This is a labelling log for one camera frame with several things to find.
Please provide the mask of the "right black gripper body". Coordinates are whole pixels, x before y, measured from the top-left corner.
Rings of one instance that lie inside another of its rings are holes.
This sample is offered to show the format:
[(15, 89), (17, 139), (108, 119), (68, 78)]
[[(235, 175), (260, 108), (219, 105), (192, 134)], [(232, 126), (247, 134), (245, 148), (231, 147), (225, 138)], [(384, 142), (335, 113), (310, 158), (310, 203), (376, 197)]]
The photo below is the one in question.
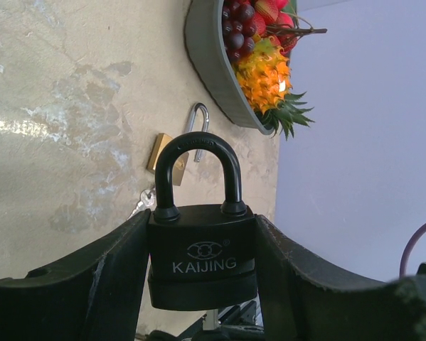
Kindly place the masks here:
[(136, 333), (136, 340), (264, 340), (259, 300), (219, 310), (209, 310), (180, 335), (154, 330)]

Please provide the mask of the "small silver keys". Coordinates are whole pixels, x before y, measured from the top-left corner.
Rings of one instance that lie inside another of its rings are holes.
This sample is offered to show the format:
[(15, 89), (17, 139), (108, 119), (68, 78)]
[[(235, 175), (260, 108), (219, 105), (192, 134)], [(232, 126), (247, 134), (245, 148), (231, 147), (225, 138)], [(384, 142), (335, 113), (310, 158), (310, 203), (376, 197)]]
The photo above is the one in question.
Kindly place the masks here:
[(156, 191), (155, 188), (143, 190), (140, 193), (140, 199), (137, 202), (135, 208), (128, 216), (128, 219), (135, 216), (138, 212), (145, 211), (147, 208), (152, 208), (156, 202)]

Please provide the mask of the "black padlock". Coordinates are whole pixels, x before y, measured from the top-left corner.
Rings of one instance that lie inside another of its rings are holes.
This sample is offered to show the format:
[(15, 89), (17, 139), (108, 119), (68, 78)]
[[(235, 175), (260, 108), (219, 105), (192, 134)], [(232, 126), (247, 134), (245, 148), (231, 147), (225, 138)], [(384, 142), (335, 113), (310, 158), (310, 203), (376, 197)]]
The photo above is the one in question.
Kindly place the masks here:
[[(206, 150), (221, 162), (222, 204), (177, 207), (172, 170), (190, 150)], [(190, 132), (161, 152), (155, 172), (156, 208), (147, 225), (153, 307), (200, 311), (244, 303), (257, 296), (256, 217), (242, 198), (238, 157), (219, 136)]]

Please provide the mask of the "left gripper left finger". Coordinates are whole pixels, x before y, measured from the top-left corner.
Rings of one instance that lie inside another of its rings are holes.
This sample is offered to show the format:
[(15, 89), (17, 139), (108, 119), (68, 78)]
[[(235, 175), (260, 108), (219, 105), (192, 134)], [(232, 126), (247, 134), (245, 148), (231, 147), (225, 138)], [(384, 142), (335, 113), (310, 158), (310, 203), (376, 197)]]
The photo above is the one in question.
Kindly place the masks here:
[(63, 258), (0, 279), (0, 340), (133, 340), (150, 211)]

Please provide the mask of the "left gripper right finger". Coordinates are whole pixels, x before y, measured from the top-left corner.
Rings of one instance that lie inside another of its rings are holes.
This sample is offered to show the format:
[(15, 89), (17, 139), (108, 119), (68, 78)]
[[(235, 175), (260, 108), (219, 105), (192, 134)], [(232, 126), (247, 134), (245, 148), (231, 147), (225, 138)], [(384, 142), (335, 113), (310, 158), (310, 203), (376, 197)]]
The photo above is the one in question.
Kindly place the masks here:
[(426, 274), (389, 283), (332, 264), (256, 218), (266, 340), (426, 340)]

